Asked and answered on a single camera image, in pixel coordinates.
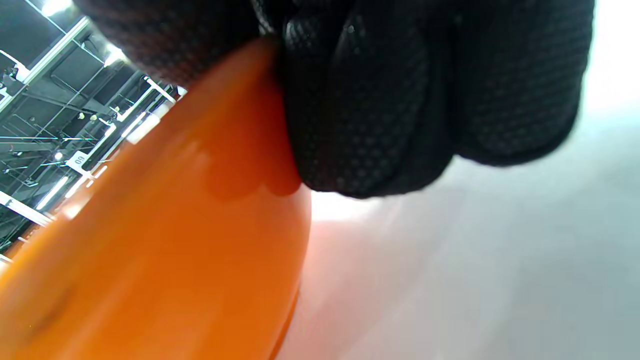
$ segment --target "industrial ceiling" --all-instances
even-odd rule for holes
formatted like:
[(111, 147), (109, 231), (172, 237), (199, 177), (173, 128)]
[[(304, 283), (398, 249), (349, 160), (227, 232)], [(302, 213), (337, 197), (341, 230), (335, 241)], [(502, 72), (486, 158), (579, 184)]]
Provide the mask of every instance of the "industrial ceiling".
[(177, 88), (124, 61), (70, 0), (0, 2), (0, 72), (2, 254), (33, 225), (19, 209), (48, 216)]

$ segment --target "steel beam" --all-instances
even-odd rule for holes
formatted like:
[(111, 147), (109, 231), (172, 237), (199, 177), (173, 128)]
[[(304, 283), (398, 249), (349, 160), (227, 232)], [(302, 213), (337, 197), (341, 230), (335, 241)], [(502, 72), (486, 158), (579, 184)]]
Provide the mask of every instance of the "steel beam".
[[(51, 50), (45, 56), (38, 61), (38, 63), (31, 69), (29, 75), (24, 78), (24, 86), (29, 85), (34, 79), (40, 76), (44, 71), (47, 70), (49, 64), (55, 59), (65, 48), (67, 45), (71, 44), (76, 36), (78, 36), (82, 31), (84, 31), (89, 26), (89, 18), (83, 17), (80, 21), (71, 29), (65, 36), (60, 39), (54, 45)], [(0, 113), (11, 103), (13, 97), (5, 97), (0, 100)]]
[(9, 186), (4, 189), (4, 192), (9, 195), (13, 195), (13, 193), (20, 190), (24, 182), (31, 179), (31, 176), (40, 168), (40, 164), (42, 164), (42, 157), (31, 160), (27, 168), (20, 172), (18, 176), (13, 178), (13, 181)]
[(42, 142), (0, 142), (0, 152), (53, 151), (56, 145)]

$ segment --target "black glove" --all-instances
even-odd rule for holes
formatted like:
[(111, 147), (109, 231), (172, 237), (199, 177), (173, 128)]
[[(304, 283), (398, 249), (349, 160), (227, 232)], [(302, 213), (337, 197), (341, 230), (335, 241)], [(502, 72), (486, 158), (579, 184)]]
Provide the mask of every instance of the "black glove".
[(300, 175), (358, 198), (419, 190), (454, 154), (506, 166), (553, 151), (578, 112), (594, 2), (76, 0), (143, 70), (183, 86), (280, 37)]

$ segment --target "support beam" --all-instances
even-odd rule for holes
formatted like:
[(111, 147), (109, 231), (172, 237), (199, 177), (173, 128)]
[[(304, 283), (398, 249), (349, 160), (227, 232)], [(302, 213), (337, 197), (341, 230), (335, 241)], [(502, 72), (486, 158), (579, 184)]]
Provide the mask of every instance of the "support beam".
[(34, 188), (23, 187), (13, 193), (13, 198), (18, 201), (27, 201), (34, 196), (42, 195), (49, 192), (49, 190), (51, 190), (56, 184), (55, 179), (51, 179), (50, 177), (45, 176), (50, 169), (51, 167), (45, 168), (42, 174), (40, 174), (40, 176), (35, 179), (35, 181), (38, 182), (38, 186), (35, 186)]
[(82, 110), (81, 108), (76, 108), (75, 106), (66, 105), (64, 102), (62, 102), (60, 100), (57, 100), (57, 99), (50, 98), (50, 97), (41, 96), (41, 95), (38, 95), (38, 94), (32, 94), (31, 92), (24, 92), (22, 94), (24, 96), (26, 96), (26, 97), (30, 97), (32, 99), (48, 102), (49, 104), (58, 105), (58, 106), (61, 106), (62, 108), (71, 109), (71, 110), (77, 111), (79, 113), (85, 112), (85, 111), (89, 112), (88, 110)]
[(42, 163), (42, 157), (31, 160), (26, 169), (24, 169), (18, 176), (13, 179), (11, 184), (4, 189), (9, 195), (13, 195), (16, 191), (20, 190), (23, 183), (29, 179), (31, 176), (35, 174), (35, 172), (40, 168), (40, 164)]
[(11, 161), (24, 161), (24, 160), (33, 160), (33, 159), (42, 159), (41, 155), (35, 156), (14, 156), (10, 152), (1, 153), (0, 152), (0, 161), (11, 162)]
[[(49, 68), (49, 64), (55, 59), (61, 52), (66, 48), (67, 45), (71, 44), (75, 37), (78, 36), (82, 31), (84, 31), (89, 26), (89, 18), (83, 17), (65, 36), (60, 39), (56, 45), (54, 45), (51, 50), (45, 56), (38, 61), (38, 63), (31, 69), (29, 75), (24, 78), (23, 83), (29, 85), (34, 79), (40, 76), (46, 69)], [(0, 100), (0, 113), (11, 103), (13, 97), (5, 97)]]
[(14, 151), (53, 151), (56, 146), (53, 143), (42, 142), (0, 142), (0, 152)]

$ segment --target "ceiling light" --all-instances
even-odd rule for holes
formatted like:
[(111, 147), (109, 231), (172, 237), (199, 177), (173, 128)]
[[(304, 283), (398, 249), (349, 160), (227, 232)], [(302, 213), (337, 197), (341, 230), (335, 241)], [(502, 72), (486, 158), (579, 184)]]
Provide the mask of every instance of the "ceiling light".
[(65, 199), (70, 198), (71, 196), (73, 196), (73, 194), (76, 193), (76, 191), (78, 191), (78, 188), (80, 186), (82, 186), (82, 184), (88, 179), (88, 177), (86, 176), (82, 176), (80, 177), (80, 180), (76, 181), (76, 183), (71, 186), (71, 189), (69, 189), (69, 191), (67, 191), (67, 193), (65, 194)]
[(68, 180), (69, 180), (69, 176), (65, 176), (62, 179), (60, 179), (53, 186), (53, 188), (47, 193), (47, 195), (44, 195), (42, 200), (36, 206), (36, 210), (42, 210), (42, 208), (44, 208), (45, 205), (47, 205), (49, 203), (49, 201), (51, 201), (51, 199), (54, 197), (54, 195), (56, 195), (58, 193), (58, 191), (60, 191), (60, 189), (62, 189), (62, 186), (64, 186), (67, 183)]
[(6, 207), (40, 226), (47, 226), (47, 224), (51, 222), (51, 220), (49, 220), (49, 218), (47, 218), (43, 214), (35, 211), (34, 209), (31, 209), (29, 206), (26, 206), (16, 199), (12, 198), (12, 200), (7, 204)]
[(0, 192), (0, 204), (6, 205), (6, 203), (10, 202), (11, 199), (13, 198), (10, 197), (9, 195), (5, 194), (4, 192)]
[(118, 115), (116, 116), (116, 120), (117, 120), (117, 121), (120, 121), (120, 122), (124, 121), (124, 120), (129, 116), (129, 115), (131, 115), (131, 112), (132, 112), (132, 111), (133, 111), (133, 106), (131, 106), (130, 108), (128, 108), (127, 110), (125, 110), (125, 112), (124, 112), (122, 115), (121, 115), (121, 114), (118, 114)]
[(151, 113), (147, 116), (147, 119), (140, 124), (129, 136), (127, 141), (130, 143), (138, 143), (146, 134), (149, 133), (156, 125), (160, 124), (160, 118)]
[(16, 75), (15, 79), (17, 81), (20, 82), (24, 82), (24, 79), (27, 77), (27, 75), (29, 75), (31, 73), (31, 70), (27, 69), (21, 62), (19, 62), (16, 58), (14, 58), (13, 56), (11, 56), (10, 54), (2, 51), (0, 49), (0, 54), (5, 55), (7, 58), (9, 58), (9, 60), (13, 61), (15, 63), (15, 66), (18, 68), (18, 74)]
[(107, 56), (107, 60), (104, 60), (104, 67), (114, 64), (118, 60), (124, 60), (126, 57), (124, 53), (119, 48), (109, 45), (109, 56)]
[(163, 88), (161, 88), (160, 85), (158, 85), (155, 81), (151, 80), (151, 78), (148, 76), (145, 77), (145, 80), (147, 80), (147, 83), (151, 85), (152, 88), (156, 89), (160, 94), (162, 94), (162, 96), (164, 96), (165, 98), (167, 98), (167, 100), (175, 104), (175, 99), (171, 95), (169, 95), (169, 93), (166, 92)]
[(127, 135), (131, 132), (131, 130), (133, 130), (134, 127), (136, 127), (136, 125), (138, 125), (138, 123), (140, 123), (142, 121), (142, 119), (145, 118), (145, 116), (147, 115), (146, 112), (143, 112), (142, 114), (138, 115), (138, 118), (131, 123), (131, 125), (127, 126), (127, 128), (125, 129), (125, 131), (122, 132), (122, 135), (120, 135), (121, 138), (126, 138)]
[(105, 138), (109, 137), (109, 135), (113, 134), (115, 130), (116, 130), (116, 126), (114, 124), (109, 124), (109, 129), (106, 129), (106, 131), (104, 132), (104, 137)]
[(100, 175), (102, 175), (102, 173), (107, 170), (107, 165), (104, 165), (100, 170), (98, 170), (98, 172), (96, 173), (96, 175), (94, 176), (96, 179), (98, 177), (100, 177)]
[(60, 211), (63, 213), (68, 219), (73, 219), (78, 215), (80, 210), (84, 207), (84, 204), (69, 204), (62, 208)]
[(72, 0), (48, 0), (42, 7), (42, 15), (50, 17), (62, 12), (73, 5)]

